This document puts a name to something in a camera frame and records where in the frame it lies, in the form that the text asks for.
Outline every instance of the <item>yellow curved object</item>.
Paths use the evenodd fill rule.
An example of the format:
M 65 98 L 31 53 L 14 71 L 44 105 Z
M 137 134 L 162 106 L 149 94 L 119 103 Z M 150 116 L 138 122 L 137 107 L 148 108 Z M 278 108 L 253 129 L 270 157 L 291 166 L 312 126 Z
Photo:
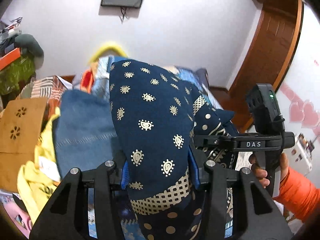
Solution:
M 102 45 L 98 51 L 90 58 L 89 64 L 98 61 L 98 59 L 108 50 L 112 50 L 121 57 L 128 57 L 124 50 L 118 44 L 114 42 L 107 42 Z

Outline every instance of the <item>silver screw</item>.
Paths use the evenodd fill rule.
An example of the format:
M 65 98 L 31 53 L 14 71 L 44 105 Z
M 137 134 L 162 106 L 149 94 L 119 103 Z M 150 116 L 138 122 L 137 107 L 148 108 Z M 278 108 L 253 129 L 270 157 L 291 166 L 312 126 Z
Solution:
M 104 165 L 106 165 L 107 167 L 112 167 L 113 165 L 115 165 L 115 162 L 112 160 L 109 160 L 109 161 L 106 161 Z
M 244 168 L 242 168 L 242 172 L 243 172 L 244 174 L 249 174 L 251 171 L 250 171 L 249 168 L 244 167 Z
M 214 165 L 216 165 L 216 163 L 213 160 L 208 160 L 205 164 L 207 164 L 209 167 L 213 167 Z
M 70 170 L 70 173 L 73 174 L 73 175 L 77 174 L 78 172 L 79 172 L 79 169 L 78 169 L 78 168 L 72 168 L 72 169 Z

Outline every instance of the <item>wooden floor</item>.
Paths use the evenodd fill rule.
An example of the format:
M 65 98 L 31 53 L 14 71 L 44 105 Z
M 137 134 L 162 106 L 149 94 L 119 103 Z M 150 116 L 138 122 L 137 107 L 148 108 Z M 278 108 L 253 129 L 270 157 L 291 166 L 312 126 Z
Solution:
M 244 132 L 243 127 L 251 117 L 245 102 L 245 95 L 243 95 L 243 98 L 231 98 L 226 90 L 210 87 L 210 91 L 223 109 L 235 112 L 232 122 L 240 132 Z

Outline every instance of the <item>orange box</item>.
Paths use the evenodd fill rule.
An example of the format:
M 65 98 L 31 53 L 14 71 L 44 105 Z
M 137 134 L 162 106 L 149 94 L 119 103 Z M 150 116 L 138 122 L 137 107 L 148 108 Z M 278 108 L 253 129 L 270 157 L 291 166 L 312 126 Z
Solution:
M 11 62 L 15 61 L 19 58 L 20 55 L 20 48 L 15 48 L 14 50 L 10 51 L 8 54 L 4 55 L 0 58 L 0 70 L 4 69 L 7 65 Z

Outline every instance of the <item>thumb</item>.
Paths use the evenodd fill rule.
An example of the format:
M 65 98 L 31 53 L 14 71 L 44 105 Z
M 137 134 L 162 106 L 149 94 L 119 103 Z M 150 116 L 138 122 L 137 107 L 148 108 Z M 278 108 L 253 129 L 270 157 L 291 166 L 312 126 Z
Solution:
M 288 172 L 289 172 L 289 160 L 285 153 L 282 153 L 280 155 L 280 168 L 281 168 L 280 180 L 282 181 L 288 175 Z

